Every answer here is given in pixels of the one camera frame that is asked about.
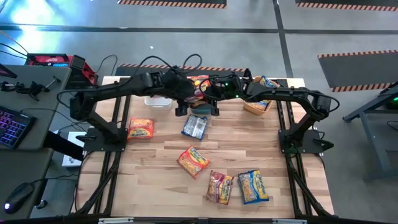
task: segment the rgb keyboard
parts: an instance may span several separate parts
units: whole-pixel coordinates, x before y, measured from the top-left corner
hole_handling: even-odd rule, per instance
[[[16,149],[34,121],[34,117],[0,106],[0,145]]]

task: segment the gray floor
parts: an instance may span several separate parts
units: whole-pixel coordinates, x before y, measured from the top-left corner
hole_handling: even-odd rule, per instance
[[[0,22],[95,27],[277,28],[272,0],[228,0],[228,7],[222,10],[120,6],[115,2],[9,0],[0,13]],[[309,9],[296,7],[294,0],[279,2],[285,29],[398,29],[398,12]],[[137,63],[148,55],[158,55],[172,64],[181,64],[187,55],[199,53],[204,66],[249,67],[256,75],[286,77],[278,34],[38,32],[31,27],[23,28],[7,33],[29,52],[77,54],[86,58],[95,70],[109,54],[118,55],[119,63]],[[325,153],[326,176],[335,213],[343,218],[397,223],[398,179],[363,182],[363,176],[375,166],[374,154],[361,122],[346,124],[341,119],[373,99],[378,91],[332,93],[317,55],[394,50],[398,49],[397,38],[397,35],[286,35],[294,77],[304,78],[310,89],[341,101],[341,108],[317,126],[326,131],[325,139],[335,143]],[[6,39],[1,42],[14,45]],[[24,63],[4,54],[0,55],[0,62]],[[106,61],[99,74],[110,75],[112,65],[113,61]],[[62,107],[59,111],[68,113]],[[57,116],[51,130],[68,124]],[[51,176],[76,172],[61,168],[61,160],[62,155],[54,155]],[[51,182],[45,191],[50,204],[43,210],[35,210],[32,217],[67,214],[74,186],[74,182]]]

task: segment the computer mouse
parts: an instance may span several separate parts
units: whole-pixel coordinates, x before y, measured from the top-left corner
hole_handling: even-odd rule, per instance
[[[4,203],[4,211],[7,214],[13,214],[23,206],[25,201],[30,197],[34,191],[34,186],[31,183],[22,183],[15,188],[8,196]]]

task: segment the black and orange striped tape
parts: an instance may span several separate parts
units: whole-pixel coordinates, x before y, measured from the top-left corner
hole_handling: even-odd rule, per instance
[[[354,86],[338,86],[330,88],[332,92],[344,92],[344,91],[361,91],[361,90],[383,90],[394,83],[378,83],[370,85],[354,85]]]
[[[352,52],[352,53],[337,53],[337,54],[320,54],[318,58],[323,57],[340,57],[340,56],[354,56],[354,55],[369,55],[369,54],[388,54],[388,53],[398,53],[397,50],[374,50],[368,52]]]
[[[222,3],[200,3],[200,2],[178,2],[178,1],[135,1],[119,0],[118,4],[137,6],[172,6],[172,7],[200,7],[211,9],[224,9],[226,4]]]
[[[123,63],[120,64],[119,67],[138,67],[138,64],[129,64],[129,63]],[[167,65],[141,65],[141,68],[167,68]],[[181,69],[187,69],[187,70],[192,70],[195,68],[194,66],[185,66],[182,67],[180,66]],[[197,70],[208,70],[208,71],[232,71],[232,72],[244,72],[245,68],[218,68],[218,67],[198,67]]]
[[[327,4],[327,3],[313,3],[313,2],[300,2],[296,3],[298,7],[312,7],[324,9],[352,9],[352,10],[370,10],[370,11],[390,11],[397,12],[398,7],[395,6],[362,6],[352,4]]]

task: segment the wicker basket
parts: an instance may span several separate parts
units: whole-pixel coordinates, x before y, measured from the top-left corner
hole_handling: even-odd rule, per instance
[[[261,77],[255,77],[254,80],[253,80],[253,82],[260,82],[260,79],[261,79]],[[271,80],[269,80],[269,81],[270,81],[272,84],[274,84],[275,86],[279,86],[276,82],[271,81]],[[271,101],[269,102],[269,104],[267,105],[266,110],[264,110],[264,111],[259,110],[259,109],[257,109],[257,108],[254,108],[254,107],[250,106],[250,105],[249,105],[248,103],[246,103],[246,102],[244,102],[243,108],[244,108],[245,110],[247,110],[247,111],[250,111],[250,112],[254,113],[255,115],[262,115],[262,114],[264,114],[265,112],[269,111],[269,109],[270,109],[271,106],[272,106],[272,102],[274,102],[274,100],[271,100]]]

